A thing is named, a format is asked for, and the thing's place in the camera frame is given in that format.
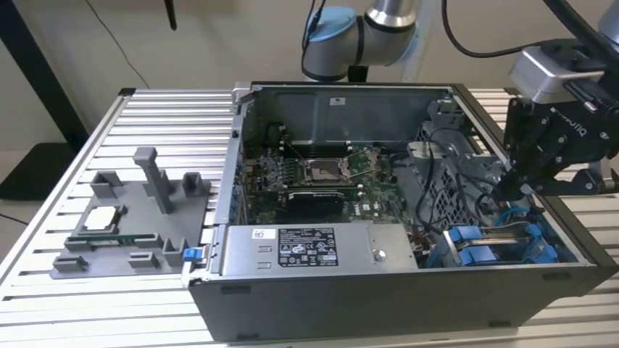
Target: sticker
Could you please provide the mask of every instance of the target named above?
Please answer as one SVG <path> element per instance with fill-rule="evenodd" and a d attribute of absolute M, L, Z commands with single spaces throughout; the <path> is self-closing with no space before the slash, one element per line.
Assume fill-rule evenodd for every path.
<path fill-rule="evenodd" d="M 328 100 L 328 105 L 345 105 L 347 104 L 347 99 L 345 98 L 331 98 Z"/>
<path fill-rule="evenodd" d="M 332 228 L 280 228 L 277 250 L 281 267 L 337 266 Z"/>
<path fill-rule="evenodd" d="M 250 239 L 274 239 L 276 229 L 260 229 L 256 228 L 250 234 Z"/>

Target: wall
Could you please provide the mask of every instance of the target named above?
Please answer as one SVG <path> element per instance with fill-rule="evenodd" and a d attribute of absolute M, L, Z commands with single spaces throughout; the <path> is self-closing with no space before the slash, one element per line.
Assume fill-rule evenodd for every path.
<path fill-rule="evenodd" d="M 230 88 L 238 80 L 300 80 L 300 37 L 311 2 L 176 0 L 177 31 L 162 0 L 90 0 L 152 88 Z M 329 0 L 365 9 L 368 1 Z M 142 87 L 84 0 L 16 5 L 76 109 L 94 125 L 122 87 Z M 371 71 L 397 81 L 400 67 Z"/>
<path fill-rule="evenodd" d="M 421 0 L 424 7 L 433 7 L 423 59 L 419 70 L 405 75 L 421 82 L 460 82 L 471 87 L 496 88 L 512 86 L 508 70 L 511 56 L 476 59 L 460 54 L 451 45 L 437 11 L 437 0 Z M 455 37 L 471 51 L 496 51 L 545 40 L 569 38 L 541 0 L 448 0 L 448 19 Z M 579 14 L 596 28 L 596 22 L 611 0 L 569 1 Z"/>
<path fill-rule="evenodd" d="M 0 150 L 62 141 L 48 111 L 0 41 Z"/>

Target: motherboard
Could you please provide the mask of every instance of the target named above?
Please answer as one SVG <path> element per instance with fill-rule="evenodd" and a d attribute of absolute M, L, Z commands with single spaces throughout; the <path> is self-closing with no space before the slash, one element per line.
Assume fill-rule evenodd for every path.
<path fill-rule="evenodd" d="M 244 161 L 248 222 L 401 223 L 412 220 L 392 167 L 405 152 L 379 144 L 252 149 Z"/>

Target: power supply label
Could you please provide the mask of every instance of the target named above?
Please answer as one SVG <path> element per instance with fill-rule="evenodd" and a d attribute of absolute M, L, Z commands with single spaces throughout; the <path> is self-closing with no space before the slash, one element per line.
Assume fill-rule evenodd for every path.
<path fill-rule="evenodd" d="M 280 228 L 277 248 L 281 267 L 337 266 L 332 228 Z"/>

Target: metal table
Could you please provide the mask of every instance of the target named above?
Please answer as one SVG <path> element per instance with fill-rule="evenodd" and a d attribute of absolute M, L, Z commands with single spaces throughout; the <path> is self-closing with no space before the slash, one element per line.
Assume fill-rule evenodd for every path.
<path fill-rule="evenodd" d="M 504 125 L 509 95 L 500 89 L 472 92 Z M 94 172 L 114 169 L 124 181 L 144 179 L 132 162 L 137 146 L 156 146 L 156 162 L 170 179 L 178 179 L 190 168 L 212 180 L 202 233 L 208 238 L 230 129 L 229 106 L 229 91 L 137 90 L 116 99 L 0 265 L 0 347 L 225 347 L 212 341 L 180 275 L 54 281 L 48 271 L 86 207 Z M 569 168 L 561 175 L 573 172 Z M 564 197 L 564 201 L 619 261 L 619 197 Z M 270 347 L 617 347 L 617 342 L 615 276 L 587 296 L 557 300 L 519 329 L 290 342 Z"/>

